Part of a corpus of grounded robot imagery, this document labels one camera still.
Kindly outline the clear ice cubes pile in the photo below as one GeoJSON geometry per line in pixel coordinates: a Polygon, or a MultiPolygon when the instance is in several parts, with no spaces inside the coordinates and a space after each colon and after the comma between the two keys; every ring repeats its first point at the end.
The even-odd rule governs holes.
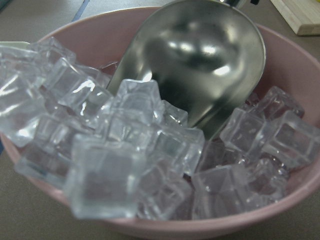
{"type": "Polygon", "coordinates": [[[76,62],[55,38],[0,47],[0,131],[23,147],[15,165],[67,196],[80,219],[202,220],[281,200],[292,169],[320,154],[320,130],[277,86],[246,94],[206,141],[192,112],[160,85],[76,62]]]}

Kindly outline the metal ice scoop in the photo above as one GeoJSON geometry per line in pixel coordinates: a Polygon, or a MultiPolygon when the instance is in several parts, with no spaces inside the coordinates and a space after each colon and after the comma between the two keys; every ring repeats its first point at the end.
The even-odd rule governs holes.
{"type": "Polygon", "coordinates": [[[138,28],[108,85],[124,79],[158,83],[161,98],[188,113],[190,127],[215,138],[259,83],[266,65],[263,37],[236,6],[177,0],[138,28]]]}

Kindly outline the wooden cutting board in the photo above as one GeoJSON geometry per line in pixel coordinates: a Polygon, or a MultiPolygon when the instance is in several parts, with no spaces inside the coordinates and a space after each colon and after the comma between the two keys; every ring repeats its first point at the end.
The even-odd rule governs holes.
{"type": "Polygon", "coordinates": [[[319,0],[270,1],[297,36],[320,35],[319,0]]]}

